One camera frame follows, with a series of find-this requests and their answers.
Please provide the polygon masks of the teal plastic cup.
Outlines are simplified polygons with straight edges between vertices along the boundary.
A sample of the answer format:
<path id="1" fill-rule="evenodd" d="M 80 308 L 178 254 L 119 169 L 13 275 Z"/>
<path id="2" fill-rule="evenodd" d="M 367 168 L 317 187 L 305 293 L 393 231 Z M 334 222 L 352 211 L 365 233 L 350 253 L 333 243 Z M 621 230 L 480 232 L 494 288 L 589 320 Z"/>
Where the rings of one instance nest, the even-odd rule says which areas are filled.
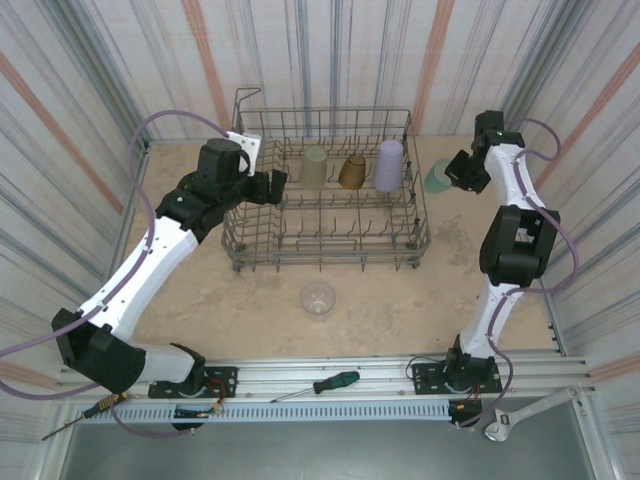
<path id="1" fill-rule="evenodd" d="M 449 159 L 440 159 L 431 167 L 423 183 L 426 193 L 436 195 L 451 187 L 451 180 L 445 173 L 449 163 Z"/>

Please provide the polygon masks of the pale green plastic cup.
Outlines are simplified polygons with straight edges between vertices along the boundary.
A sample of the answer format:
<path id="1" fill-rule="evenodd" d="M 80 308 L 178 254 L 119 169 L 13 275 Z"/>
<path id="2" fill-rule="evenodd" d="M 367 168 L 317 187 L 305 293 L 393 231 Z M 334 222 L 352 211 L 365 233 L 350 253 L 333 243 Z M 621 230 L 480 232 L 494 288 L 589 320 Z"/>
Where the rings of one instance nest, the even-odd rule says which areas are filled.
<path id="1" fill-rule="evenodd" d="M 305 190 L 320 191 L 325 185 L 326 174 L 326 150 L 319 145 L 308 147 L 301 161 L 299 184 Z"/>

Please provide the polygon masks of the lavender plastic cup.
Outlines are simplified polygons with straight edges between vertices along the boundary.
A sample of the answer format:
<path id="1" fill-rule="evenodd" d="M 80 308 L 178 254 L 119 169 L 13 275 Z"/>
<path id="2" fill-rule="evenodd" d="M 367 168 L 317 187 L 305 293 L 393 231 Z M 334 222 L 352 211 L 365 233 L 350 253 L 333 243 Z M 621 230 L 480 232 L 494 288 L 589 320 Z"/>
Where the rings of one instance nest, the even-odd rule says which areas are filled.
<path id="1" fill-rule="evenodd" d="M 397 140 L 385 140 L 379 146 L 373 173 L 373 186 L 385 193 L 401 188 L 404 159 L 403 145 Z"/>

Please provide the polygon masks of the amber plastic cup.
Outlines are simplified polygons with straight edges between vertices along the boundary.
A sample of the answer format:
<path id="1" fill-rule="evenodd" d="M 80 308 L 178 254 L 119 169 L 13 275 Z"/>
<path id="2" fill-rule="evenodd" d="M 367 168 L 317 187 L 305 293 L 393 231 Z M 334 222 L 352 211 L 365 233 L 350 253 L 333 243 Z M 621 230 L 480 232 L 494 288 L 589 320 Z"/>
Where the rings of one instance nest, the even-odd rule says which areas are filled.
<path id="1" fill-rule="evenodd" d="M 358 154 L 350 155 L 344 162 L 338 183 L 348 190 L 359 190 L 366 177 L 366 160 Z"/>

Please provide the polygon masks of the clear faceted plastic cup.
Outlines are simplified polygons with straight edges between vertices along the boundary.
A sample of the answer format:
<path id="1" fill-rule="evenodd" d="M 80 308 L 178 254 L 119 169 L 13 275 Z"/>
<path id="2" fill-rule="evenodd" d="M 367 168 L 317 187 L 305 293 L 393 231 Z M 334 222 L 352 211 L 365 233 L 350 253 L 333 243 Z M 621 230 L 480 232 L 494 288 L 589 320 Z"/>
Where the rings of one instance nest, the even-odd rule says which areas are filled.
<path id="1" fill-rule="evenodd" d="M 301 290 L 300 306 L 311 321 L 327 321 L 335 304 L 336 293 L 326 282 L 312 282 Z"/>

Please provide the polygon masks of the green black screwdriver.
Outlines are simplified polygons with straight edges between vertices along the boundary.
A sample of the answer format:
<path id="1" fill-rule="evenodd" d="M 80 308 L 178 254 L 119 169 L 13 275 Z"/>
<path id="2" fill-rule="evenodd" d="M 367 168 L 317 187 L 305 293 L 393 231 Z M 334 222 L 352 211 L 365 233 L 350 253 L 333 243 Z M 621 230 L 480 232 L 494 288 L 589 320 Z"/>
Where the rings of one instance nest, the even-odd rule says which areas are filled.
<path id="1" fill-rule="evenodd" d="M 313 393 L 314 395 L 320 395 L 327 391 L 348 387 L 359 380 L 360 374 L 357 371 L 341 372 L 324 380 L 316 381 L 312 384 L 311 387 L 307 389 L 275 398 L 271 400 L 271 403 L 279 403 L 310 393 Z"/>

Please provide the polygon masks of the silver adjustable wrench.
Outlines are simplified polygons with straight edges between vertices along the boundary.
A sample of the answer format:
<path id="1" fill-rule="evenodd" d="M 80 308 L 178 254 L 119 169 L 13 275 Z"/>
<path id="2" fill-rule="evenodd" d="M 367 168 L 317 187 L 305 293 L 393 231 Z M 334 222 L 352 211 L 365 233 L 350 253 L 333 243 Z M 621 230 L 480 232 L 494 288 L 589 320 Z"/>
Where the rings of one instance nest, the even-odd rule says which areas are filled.
<path id="1" fill-rule="evenodd" d="M 504 442 L 517 423 L 562 405 L 563 403 L 575 400 L 579 395 L 580 389 L 576 386 L 570 386 L 558 390 L 516 411 L 496 409 L 494 411 L 495 421 L 484 429 L 483 434 L 490 441 Z"/>

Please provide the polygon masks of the yellow black screwdriver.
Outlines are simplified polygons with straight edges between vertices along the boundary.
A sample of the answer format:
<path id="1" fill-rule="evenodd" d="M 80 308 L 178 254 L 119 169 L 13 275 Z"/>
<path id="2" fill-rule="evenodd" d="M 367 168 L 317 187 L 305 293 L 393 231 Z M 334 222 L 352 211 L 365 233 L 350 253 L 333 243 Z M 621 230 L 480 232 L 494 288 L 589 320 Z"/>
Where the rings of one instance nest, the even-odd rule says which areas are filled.
<path id="1" fill-rule="evenodd" d="M 85 419 L 90 419 L 95 417 L 96 415 L 99 415 L 101 413 L 104 413 L 106 411 L 108 411 L 112 406 L 118 405 L 120 403 L 123 403 L 124 401 L 126 401 L 129 397 L 129 394 L 127 392 L 123 392 L 123 393 L 119 393 L 119 394 L 111 394 L 107 397 L 102 398 L 101 400 L 99 400 L 98 402 L 96 402 L 94 405 L 92 405 L 90 408 L 86 409 L 85 411 L 82 412 L 82 414 L 69 422 L 66 422 L 63 426 L 61 426 L 60 428 L 50 432 L 49 434 L 45 435 L 44 437 L 41 438 L 42 441 L 46 441 L 49 438 L 57 435 L 58 433 L 64 431 L 65 429 L 75 425 L 76 423 L 85 420 Z"/>

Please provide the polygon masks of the aluminium frame rail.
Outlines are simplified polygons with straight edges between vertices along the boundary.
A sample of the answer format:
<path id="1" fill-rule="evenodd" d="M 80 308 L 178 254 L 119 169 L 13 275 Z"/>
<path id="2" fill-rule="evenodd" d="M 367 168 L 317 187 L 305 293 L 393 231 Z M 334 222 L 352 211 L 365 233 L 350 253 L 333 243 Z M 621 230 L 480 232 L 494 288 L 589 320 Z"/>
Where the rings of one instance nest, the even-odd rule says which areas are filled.
<path id="1" fill-rule="evenodd" d="M 510 352 L 513 378 L 507 363 L 498 358 L 502 385 L 508 399 L 545 397 L 557 390 L 576 386 L 586 395 L 596 387 L 585 359 L 566 357 L 553 350 Z M 320 358 L 273 358 L 213 360 L 209 367 L 239 369 L 236 402 L 269 402 L 276 397 L 305 389 L 312 382 L 341 371 L 357 371 L 361 379 L 345 389 L 326 395 L 330 400 L 405 400 L 415 396 L 411 366 L 427 363 L 411 355 L 382 355 Z"/>

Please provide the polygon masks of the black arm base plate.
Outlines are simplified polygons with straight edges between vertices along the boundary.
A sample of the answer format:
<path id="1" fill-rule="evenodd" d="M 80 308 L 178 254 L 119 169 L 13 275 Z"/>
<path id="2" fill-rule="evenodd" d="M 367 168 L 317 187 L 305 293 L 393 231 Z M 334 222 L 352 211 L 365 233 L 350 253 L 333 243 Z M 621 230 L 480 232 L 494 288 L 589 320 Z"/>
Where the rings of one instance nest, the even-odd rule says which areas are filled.
<path id="1" fill-rule="evenodd" d="M 449 368 L 444 363 L 411 366 L 416 395 L 467 395 L 476 387 L 481 393 L 500 393 L 502 381 L 495 363 L 488 367 Z"/>
<path id="2" fill-rule="evenodd" d="M 235 396 L 239 369 L 233 366 L 206 367 L 204 383 L 195 393 L 187 393 L 178 385 L 158 381 L 149 386 L 151 399 L 225 399 Z"/>

